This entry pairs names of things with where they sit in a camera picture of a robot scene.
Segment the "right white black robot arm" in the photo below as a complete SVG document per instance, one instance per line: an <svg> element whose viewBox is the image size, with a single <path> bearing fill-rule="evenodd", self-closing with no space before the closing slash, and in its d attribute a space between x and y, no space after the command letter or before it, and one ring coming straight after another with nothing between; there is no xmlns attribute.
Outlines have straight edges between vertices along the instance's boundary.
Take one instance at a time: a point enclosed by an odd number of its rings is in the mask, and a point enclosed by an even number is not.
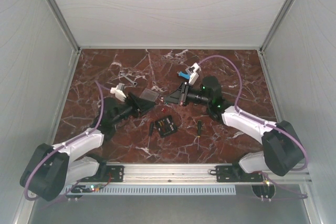
<svg viewBox="0 0 336 224"><path fill-rule="evenodd" d="M270 170L278 176L285 176L297 170L297 164L307 157L293 126L287 121L270 122L235 107L224 99L221 85L214 76L203 78L199 89L183 82L164 102L179 106L189 103L201 104L206 113L225 126L233 127L259 142L260 152L248 153L232 168L233 177L245 180L251 173Z"/></svg>

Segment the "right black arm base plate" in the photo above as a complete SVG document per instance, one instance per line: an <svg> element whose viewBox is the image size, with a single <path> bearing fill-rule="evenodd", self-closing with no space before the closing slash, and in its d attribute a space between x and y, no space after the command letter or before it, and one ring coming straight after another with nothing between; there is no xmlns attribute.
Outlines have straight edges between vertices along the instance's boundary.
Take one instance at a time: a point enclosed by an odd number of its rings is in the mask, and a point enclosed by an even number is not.
<svg viewBox="0 0 336 224"><path fill-rule="evenodd" d="M261 183L264 180L263 176L258 173L244 172L239 165L218 165L208 172L220 183Z"/></svg>

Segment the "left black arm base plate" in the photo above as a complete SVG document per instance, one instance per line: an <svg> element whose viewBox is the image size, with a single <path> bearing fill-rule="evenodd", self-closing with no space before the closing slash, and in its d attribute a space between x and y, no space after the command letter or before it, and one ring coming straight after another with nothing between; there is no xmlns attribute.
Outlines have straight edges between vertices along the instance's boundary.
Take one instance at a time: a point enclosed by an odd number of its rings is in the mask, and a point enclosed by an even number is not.
<svg viewBox="0 0 336 224"><path fill-rule="evenodd" d="M99 168L97 173L91 177L81 179L84 183L119 183L123 182L124 166L122 165L107 165L105 168Z"/></svg>

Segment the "black fuse box base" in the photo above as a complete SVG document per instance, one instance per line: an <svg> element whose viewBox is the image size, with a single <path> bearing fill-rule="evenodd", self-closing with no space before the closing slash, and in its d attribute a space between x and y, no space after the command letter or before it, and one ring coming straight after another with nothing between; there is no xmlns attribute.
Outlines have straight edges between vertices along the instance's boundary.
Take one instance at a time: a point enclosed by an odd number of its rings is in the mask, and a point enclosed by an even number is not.
<svg viewBox="0 0 336 224"><path fill-rule="evenodd" d="M178 127L173 122L173 118L171 115L168 115L161 119L156 120L154 122L154 125L161 138L165 138L178 131Z"/></svg>

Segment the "clear plastic fuse box lid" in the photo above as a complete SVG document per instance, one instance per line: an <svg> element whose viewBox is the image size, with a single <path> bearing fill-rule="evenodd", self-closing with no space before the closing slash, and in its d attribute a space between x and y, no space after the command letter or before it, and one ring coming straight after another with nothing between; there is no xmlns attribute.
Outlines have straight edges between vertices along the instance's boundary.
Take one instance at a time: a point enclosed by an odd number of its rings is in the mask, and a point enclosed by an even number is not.
<svg viewBox="0 0 336 224"><path fill-rule="evenodd" d="M158 96L159 94L157 92L146 88L141 93L140 98L155 102Z"/></svg>

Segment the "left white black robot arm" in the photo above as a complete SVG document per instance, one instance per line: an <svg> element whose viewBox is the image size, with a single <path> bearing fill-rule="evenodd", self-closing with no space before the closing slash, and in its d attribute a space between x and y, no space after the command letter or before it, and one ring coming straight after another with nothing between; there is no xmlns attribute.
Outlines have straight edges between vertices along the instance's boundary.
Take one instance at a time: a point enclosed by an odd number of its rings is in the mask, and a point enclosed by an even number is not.
<svg viewBox="0 0 336 224"><path fill-rule="evenodd" d="M155 107L155 102L129 93L124 102L107 97L93 123L83 133L59 144L40 144L30 158L19 184L51 201L63 188L84 178L102 181L107 177L107 162L90 151L112 139L116 125L129 117L139 118Z"/></svg>

